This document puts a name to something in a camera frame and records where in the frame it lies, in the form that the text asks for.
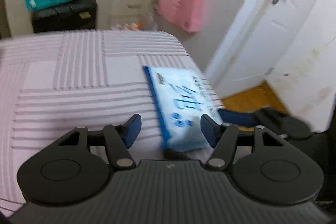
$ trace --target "black suitcase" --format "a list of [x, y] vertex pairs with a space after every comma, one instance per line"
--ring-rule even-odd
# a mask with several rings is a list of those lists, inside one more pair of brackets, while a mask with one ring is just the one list
[[34, 33], [95, 29], [96, 0], [74, 0], [31, 14]]

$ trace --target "drawer handle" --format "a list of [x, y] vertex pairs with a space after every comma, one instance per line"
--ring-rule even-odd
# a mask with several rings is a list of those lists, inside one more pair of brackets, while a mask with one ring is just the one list
[[127, 4], [129, 9], [140, 9], [142, 7], [141, 4]]

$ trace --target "blue package edge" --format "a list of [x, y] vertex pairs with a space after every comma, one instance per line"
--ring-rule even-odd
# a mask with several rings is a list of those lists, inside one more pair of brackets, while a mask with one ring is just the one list
[[160, 123], [162, 138], [163, 138], [163, 149], [165, 149], [165, 148], [168, 148], [168, 140], [170, 139], [170, 134], [169, 134], [169, 131], [166, 127], [166, 123], [163, 119], [163, 115], [161, 113], [158, 97], [156, 95], [155, 88], [154, 88], [154, 85], [153, 85], [153, 82], [152, 82], [152, 75], [151, 75], [151, 72], [150, 72], [150, 67], [143, 66], [143, 70], [144, 70], [144, 72], [147, 76], [148, 84], [149, 84], [149, 87], [151, 89], [152, 97], [154, 99], [154, 104], [155, 104], [155, 107], [156, 107], [156, 110], [157, 110], [157, 115], [159, 116], [159, 123]]

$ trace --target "blue and white package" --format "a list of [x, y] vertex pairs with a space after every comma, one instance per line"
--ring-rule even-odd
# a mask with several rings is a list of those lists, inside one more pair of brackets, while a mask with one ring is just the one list
[[194, 70], [143, 67], [159, 115], [164, 148], [178, 152], [209, 146], [200, 120], [208, 114], [222, 120]]

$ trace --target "pink bag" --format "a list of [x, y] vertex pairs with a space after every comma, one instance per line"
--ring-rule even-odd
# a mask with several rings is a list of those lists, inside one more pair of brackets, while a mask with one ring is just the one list
[[201, 29], [204, 0], [159, 0], [159, 14], [187, 32]]

